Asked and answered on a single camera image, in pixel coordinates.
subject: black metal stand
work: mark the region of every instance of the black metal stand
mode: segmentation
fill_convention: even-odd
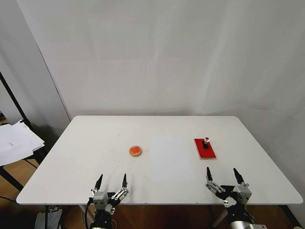
[[[20,115],[22,116],[23,122],[29,127],[29,129],[31,131],[36,133],[34,128],[32,127],[31,122],[26,117],[25,113],[23,112],[21,106],[19,105],[16,97],[14,96],[12,90],[10,89],[9,85],[7,84],[7,82],[5,81],[5,79],[4,79],[4,77],[3,77],[1,72],[0,72],[0,80],[1,80],[1,82],[3,84],[3,86],[5,87],[7,93],[9,94],[10,98],[12,99],[13,103],[15,104],[16,108],[18,109]],[[46,152],[44,147],[40,148],[40,150],[42,152],[42,155],[40,155],[39,152],[37,152],[37,151],[33,152],[34,158],[35,158],[35,160],[37,161],[38,164],[40,164],[42,162],[42,160],[44,159],[44,157],[47,155],[47,152]]]

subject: black pole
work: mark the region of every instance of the black pole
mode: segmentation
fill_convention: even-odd
[[[33,131],[33,132],[35,133],[35,131],[34,131],[33,127],[32,127],[31,122],[30,122],[30,121],[28,120],[28,118],[25,116],[25,113],[23,112],[21,106],[19,105],[19,103],[18,103],[16,97],[14,96],[13,92],[11,91],[9,85],[8,85],[7,82],[5,81],[5,79],[4,79],[4,77],[3,77],[2,73],[1,73],[1,71],[0,71],[0,80],[1,80],[1,82],[2,82],[2,84],[3,84],[3,86],[5,87],[7,93],[10,95],[10,98],[11,98],[12,101],[14,102],[15,106],[17,107],[19,113],[21,114],[24,123],[29,127],[29,129],[30,129],[31,131]]]
[[[3,166],[0,166],[0,176],[2,176],[5,180],[7,180],[11,185],[13,185],[19,191],[23,189],[22,184],[20,184],[11,174],[9,174],[4,169]]]
[[[48,213],[49,213],[49,206],[45,206],[45,213],[44,213],[44,229],[48,229]]]

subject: table leg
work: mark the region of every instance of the table leg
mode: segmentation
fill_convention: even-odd
[[[220,224],[220,222],[227,216],[228,212],[226,209],[224,209],[220,216],[218,216],[215,221],[212,223],[212,227],[216,228],[218,226],[218,224]]]
[[[79,207],[83,210],[83,212],[85,212],[86,210],[86,205],[79,205]],[[94,221],[94,216],[93,214],[91,213],[91,211],[88,210],[88,213],[87,213],[87,217],[88,217],[88,220],[93,222]]]

